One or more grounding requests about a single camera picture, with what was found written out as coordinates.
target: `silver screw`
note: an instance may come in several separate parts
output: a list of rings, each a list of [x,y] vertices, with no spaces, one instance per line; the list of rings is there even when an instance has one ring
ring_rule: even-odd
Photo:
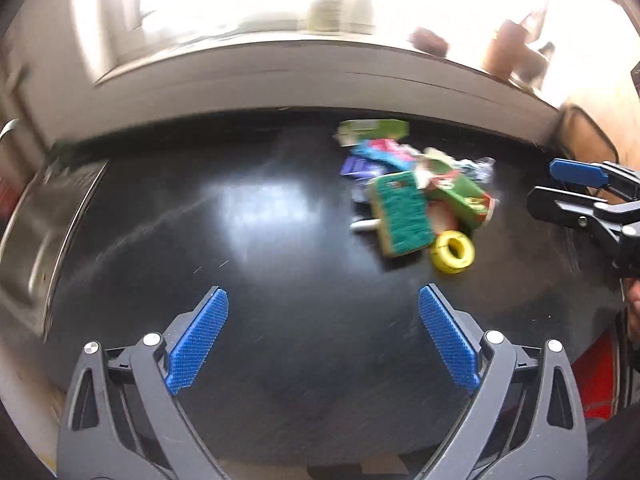
[[[156,346],[160,342],[160,334],[150,332],[142,338],[142,342],[147,346]]]
[[[502,332],[498,332],[497,330],[489,330],[489,332],[487,332],[484,336],[489,343],[493,343],[494,345],[499,345],[504,341]]]
[[[546,346],[552,352],[560,352],[560,351],[562,351],[562,343],[559,342],[557,339],[550,339],[549,342],[546,344]]]
[[[100,348],[100,345],[98,345],[97,342],[89,341],[86,345],[84,345],[84,353],[95,354],[98,351],[98,348]]]

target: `window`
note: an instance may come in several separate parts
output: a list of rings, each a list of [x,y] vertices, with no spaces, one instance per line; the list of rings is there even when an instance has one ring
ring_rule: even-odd
[[[632,58],[624,71],[627,74],[640,57],[638,35],[622,8],[610,0],[96,1],[102,20],[99,28],[105,36],[102,46],[110,50],[112,68],[161,52],[174,56],[188,48],[262,37],[299,39],[331,34],[411,48],[408,37],[416,27],[445,38],[450,45],[449,59],[478,68],[504,20],[520,22],[543,8],[547,11],[539,43],[551,41],[557,58],[546,76],[547,81],[556,80],[548,99],[545,97],[552,104],[559,105],[567,96],[569,79],[585,78],[587,72],[590,77],[597,71],[600,60],[590,47],[592,36],[617,38],[609,42],[610,47],[621,52],[612,56]],[[76,0],[73,3],[76,14],[87,8]],[[584,62],[576,63],[578,58]]]

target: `stainless steel sink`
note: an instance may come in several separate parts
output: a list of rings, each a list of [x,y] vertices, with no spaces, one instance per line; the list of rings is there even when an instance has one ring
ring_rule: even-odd
[[[0,241],[0,304],[43,340],[62,259],[106,164],[41,170]]]

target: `wall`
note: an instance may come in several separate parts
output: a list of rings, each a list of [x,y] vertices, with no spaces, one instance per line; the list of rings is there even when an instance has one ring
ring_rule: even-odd
[[[197,52],[92,86],[70,0],[26,0],[7,36],[21,91],[49,142],[224,109],[370,108],[471,124],[544,143],[556,110],[471,69],[359,44],[294,41]]]

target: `clutter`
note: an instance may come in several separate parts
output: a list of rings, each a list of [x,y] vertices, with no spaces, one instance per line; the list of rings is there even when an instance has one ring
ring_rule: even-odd
[[[399,140],[409,135],[409,123],[396,119],[343,121],[334,135],[341,146],[355,146],[362,139]]]
[[[373,213],[381,221],[378,237],[385,256],[412,253],[433,242],[427,201],[412,171],[374,178],[367,189]]]
[[[394,170],[384,164],[353,155],[347,157],[340,170],[342,176],[350,178],[375,178],[393,172]]]
[[[417,50],[438,57],[447,57],[449,43],[426,28],[416,28],[411,36],[409,36],[409,41],[411,41],[411,44]]]
[[[444,231],[456,231],[458,219],[449,206],[440,200],[430,200],[427,204],[427,218],[431,223],[431,229],[436,235]]]
[[[445,152],[441,152],[440,150],[436,150],[435,148],[425,148],[424,150],[425,158],[439,158],[446,164],[453,166],[456,163],[456,159],[452,156],[447,155]]]
[[[442,200],[469,228],[476,229],[490,220],[495,199],[468,179],[460,170],[452,168],[441,158],[424,158],[433,177],[426,188],[427,197]]]
[[[434,267],[446,274],[457,274],[471,265],[476,250],[471,240],[459,231],[444,231],[431,247]]]
[[[356,220],[355,222],[351,222],[349,229],[354,233],[361,233],[366,231],[377,231],[378,227],[380,227],[380,219],[373,218],[371,220]]]
[[[363,156],[393,166],[398,171],[412,170],[416,164],[413,153],[393,139],[361,140],[351,149],[354,155]]]
[[[456,160],[453,165],[476,184],[488,184],[494,178],[494,163],[495,159],[484,156],[478,160]]]
[[[356,204],[368,204],[369,196],[367,195],[367,184],[370,178],[357,178],[353,181],[353,187],[351,187],[351,199]]]
[[[433,178],[433,173],[425,164],[418,162],[414,168],[415,185],[418,189],[426,189]]]

